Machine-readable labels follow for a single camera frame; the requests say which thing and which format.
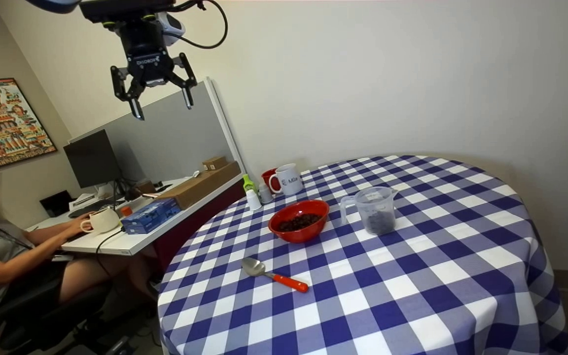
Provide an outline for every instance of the wall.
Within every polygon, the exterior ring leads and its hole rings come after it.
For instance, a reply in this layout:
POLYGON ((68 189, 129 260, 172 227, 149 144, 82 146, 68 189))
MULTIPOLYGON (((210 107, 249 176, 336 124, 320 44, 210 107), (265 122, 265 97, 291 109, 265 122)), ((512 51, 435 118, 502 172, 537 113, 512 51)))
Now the wall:
MULTIPOLYGON (((251 172, 395 152, 462 158, 521 191, 555 266, 568 268, 568 2, 224 6, 233 26, 222 49, 174 53, 218 83, 251 172)), ((127 113, 109 83, 109 65, 125 63, 113 34, 19 0, 0 0, 0 14, 70 132, 127 113)), ((178 18, 190 38, 216 40, 216 10, 178 18)))
MULTIPOLYGON (((24 59, 22 51, 11 38, 7 26, 0 20, 0 77, 15 77, 36 115, 42 118, 50 136, 58 146, 70 138, 64 120, 58 111, 52 107, 48 95, 32 73, 32 67, 24 59)), ((76 191, 76 182, 68 174, 70 166, 64 166, 62 154, 50 154, 44 158, 34 158, 20 162, 5 170, 5 215, 19 225, 32 225, 40 219, 46 219, 40 205, 40 197, 62 191, 70 187, 76 191)))
POLYGON ((202 170, 206 160, 220 156, 245 168, 235 154, 237 142, 226 134, 230 128, 226 116, 218 116, 214 87, 200 83, 192 95, 192 109, 186 109, 182 95, 176 93, 143 107, 145 122, 129 113, 105 126, 127 182, 188 178, 202 170))

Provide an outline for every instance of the blue and white checkered tablecloth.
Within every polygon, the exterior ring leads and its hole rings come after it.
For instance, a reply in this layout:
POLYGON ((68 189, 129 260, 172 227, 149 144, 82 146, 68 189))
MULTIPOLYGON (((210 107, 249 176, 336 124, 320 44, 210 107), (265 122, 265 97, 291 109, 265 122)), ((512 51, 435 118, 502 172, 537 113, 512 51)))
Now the blue and white checkered tablecloth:
POLYGON ((166 270, 164 341, 210 353, 568 353, 565 310, 533 223, 504 182, 427 156, 360 158, 303 174, 304 191, 214 217, 166 270), (370 186, 397 195, 395 233, 370 235, 338 201, 370 186), (330 221, 312 245, 267 223, 320 197, 330 221), (245 257, 310 284, 293 292, 243 272, 245 257))

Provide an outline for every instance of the framed picture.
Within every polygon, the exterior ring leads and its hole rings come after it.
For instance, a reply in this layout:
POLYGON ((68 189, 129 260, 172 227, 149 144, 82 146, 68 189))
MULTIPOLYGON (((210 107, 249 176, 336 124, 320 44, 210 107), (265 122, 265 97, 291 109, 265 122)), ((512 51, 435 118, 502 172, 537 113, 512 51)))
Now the framed picture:
POLYGON ((0 166, 56 152, 56 144, 13 77, 0 79, 0 166))

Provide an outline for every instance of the desk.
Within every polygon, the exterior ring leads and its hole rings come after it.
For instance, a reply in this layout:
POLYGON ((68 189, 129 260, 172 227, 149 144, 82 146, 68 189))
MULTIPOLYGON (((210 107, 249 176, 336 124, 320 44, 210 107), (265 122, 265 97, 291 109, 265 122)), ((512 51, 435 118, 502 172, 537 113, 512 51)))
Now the desk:
POLYGON ((549 258, 527 209, 478 168, 427 156, 360 158, 303 174, 304 191, 251 213, 237 201, 190 239, 162 280, 170 351, 192 353, 567 353, 549 258), (338 201, 391 186, 397 227, 375 237, 338 201), (322 197, 330 221, 289 245, 267 221, 322 197), (241 270, 257 255, 310 284, 297 294, 241 270))
POLYGON ((164 221, 161 227, 157 227, 155 231, 151 231, 147 235, 119 233, 119 235, 101 237, 101 239, 88 235, 88 237, 82 237, 82 239, 66 243, 64 251, 66 253, 95 253, 95 255, 133 257, 133 255, 141 253, 147 245, 155 243, 157 239, 166 235, 170 229, 180 225, 184 219, 188 219, 190 215, 200 211, 204 205, 208 205, 212 199, 222 195, 226 189, 230 189, 232 186, 241 182, 241 178, 243 176, 235 176, 233 180, 226 182, 216 191, 208 193, 204 199, 200 199, 198 203, 190 205, 188 209, 182 209, 178 215, 174 215, 172 219, 164 221))

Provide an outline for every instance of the person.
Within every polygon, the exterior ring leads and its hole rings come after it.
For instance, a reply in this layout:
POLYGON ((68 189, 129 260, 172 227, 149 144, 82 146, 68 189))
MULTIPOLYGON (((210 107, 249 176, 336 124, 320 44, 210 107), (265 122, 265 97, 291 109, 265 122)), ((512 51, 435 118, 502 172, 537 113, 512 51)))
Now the person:
POLYGON ((153 302, 151 264, 143 257, 74 257, 72 260, 52 260, 62 245, 80 237, 78 219, 46 229, 22 231, 0 215, 0 308, 17 296, 36 286, 50 284, 42 296, 42 308, 50 310, 82 292, 121 274, 153 302))

